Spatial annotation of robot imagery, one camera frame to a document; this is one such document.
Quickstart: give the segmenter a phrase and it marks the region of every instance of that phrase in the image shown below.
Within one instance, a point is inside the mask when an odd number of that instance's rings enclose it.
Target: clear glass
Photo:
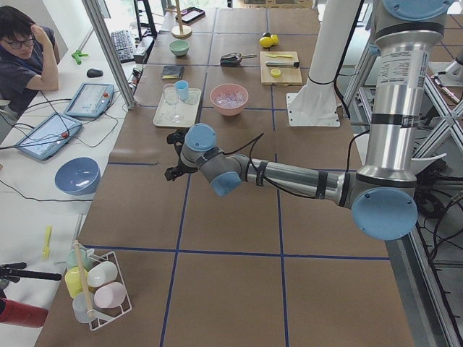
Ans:
[[[179,123],[182,121],[182,116],[177,113],[177,105],[179,103],[179,94],[177,93],[177,89],[175,89],[175,85],[172,83],[168,83],[163,87],[163,98],[164,101],[173,106],[172,115],[170,117],[171,121],[175,123]]]

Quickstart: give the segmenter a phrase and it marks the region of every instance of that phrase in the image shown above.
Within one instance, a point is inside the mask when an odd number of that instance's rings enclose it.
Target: blue bowl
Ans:
[[[101,173],[98,163],[91,158],[75,158],[65,163],[55,175],[55,185],[70,195],[96,192]]]

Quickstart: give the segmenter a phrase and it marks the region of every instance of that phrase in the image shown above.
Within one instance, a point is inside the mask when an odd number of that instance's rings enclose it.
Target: yellow lemon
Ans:
[[[259,44],[264,48],[270,48],[273,45],[273,40],[267,36],[260,38]]]
[[[272,46],[278,45],[278,36],[277,36],[277,35],[273,34],[273,35],[270,37],[270,39],[273,41]]]

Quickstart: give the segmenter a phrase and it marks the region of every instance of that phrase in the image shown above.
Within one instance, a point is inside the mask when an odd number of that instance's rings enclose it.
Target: white mounting pillar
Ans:
[[[362,0],[328,0],[307,83],[286,95],[292,127],[339,127],[334,79]]]

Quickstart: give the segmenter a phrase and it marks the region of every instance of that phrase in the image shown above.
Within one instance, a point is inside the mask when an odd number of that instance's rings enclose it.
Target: keyboard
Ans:
[[[135,52],[135,42],[128,30],[112,32],[111,39],[113,40],[114,47],[121,63],[127,63],[128,61],[135,60],[133,56],[133,53]]]

